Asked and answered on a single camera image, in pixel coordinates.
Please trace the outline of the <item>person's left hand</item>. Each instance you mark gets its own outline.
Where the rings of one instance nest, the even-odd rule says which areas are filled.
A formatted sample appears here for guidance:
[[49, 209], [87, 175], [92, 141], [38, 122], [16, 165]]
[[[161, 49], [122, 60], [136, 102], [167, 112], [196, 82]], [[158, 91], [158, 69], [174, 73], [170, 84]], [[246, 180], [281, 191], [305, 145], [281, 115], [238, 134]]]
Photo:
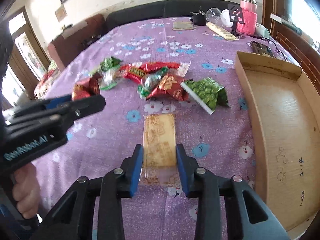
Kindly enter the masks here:
[[14, 172], [16, 184], [12, 196], [17, 202], [17, 209], [25, 219], [34, 217], [40, 204], [40, 186], [36, 178], [36, 167], [28, 163]]

